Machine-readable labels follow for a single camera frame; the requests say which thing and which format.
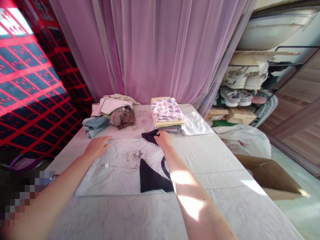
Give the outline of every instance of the forearm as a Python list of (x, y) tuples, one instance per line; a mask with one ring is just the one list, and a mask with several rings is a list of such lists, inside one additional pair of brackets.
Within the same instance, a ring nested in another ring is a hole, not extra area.
[(78, 157), (39, 194), (15, 226), (7, 229), (7, 238), (46, 239), (94, 160), (86, 155)]
[(163, 149), (190, 240), (237, 239), (210, 196), (173, 147)]

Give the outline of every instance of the hand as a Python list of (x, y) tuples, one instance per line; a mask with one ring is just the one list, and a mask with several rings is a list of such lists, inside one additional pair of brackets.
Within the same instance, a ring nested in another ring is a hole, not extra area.
[(84, 151), (84, 155), (94, 157), (94, 159), (100, 157), (110, 147), (110, 144), (107, 144), (107, 145), (105, 144), (111, 138), (112, 138), (111, 136), (103, 136), (103, 137), (92, 139), (89, 145), (87, 146), (86, 150)]
[(159, 147), (163, 149), (172, 146), (173, 140), (169, 133), (163, 130), (159, 130), (159, 132), (157, 132), (157, 135), (159, 136), (154, 136), (154, 139), (156, 140)]

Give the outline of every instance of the left hand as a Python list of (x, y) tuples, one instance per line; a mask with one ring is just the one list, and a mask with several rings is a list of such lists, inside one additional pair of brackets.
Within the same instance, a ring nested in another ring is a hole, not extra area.
[(84, 155), (94, 157), (94, 159), (102, 156), (110, 147), (110, 144), (107, 144), (112, 137), (111, 136), (103, 136), (92, 139), (84, 151)]

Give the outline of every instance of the wooden door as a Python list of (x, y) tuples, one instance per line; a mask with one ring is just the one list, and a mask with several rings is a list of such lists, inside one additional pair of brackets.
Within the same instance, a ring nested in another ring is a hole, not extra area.
[(271, 143), (320, 177), (320, 54), (278, 92), (278, 106), (259, 127)]

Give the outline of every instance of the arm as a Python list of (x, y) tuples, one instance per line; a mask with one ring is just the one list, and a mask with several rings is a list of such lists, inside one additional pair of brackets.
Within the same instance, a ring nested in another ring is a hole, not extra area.
[(110, 139), (91, 140), (84, 154), (39, 194), (15, 226), (6, 230), (6, 239), (47, 239), (88, 168), (109, 148), (110, 144), (105, 144)]
[(218, 207), (173, 148), (171, 136), (163, 130), (157, 135), (154, 138), (166, 158), (188, 238), (236, 240)]

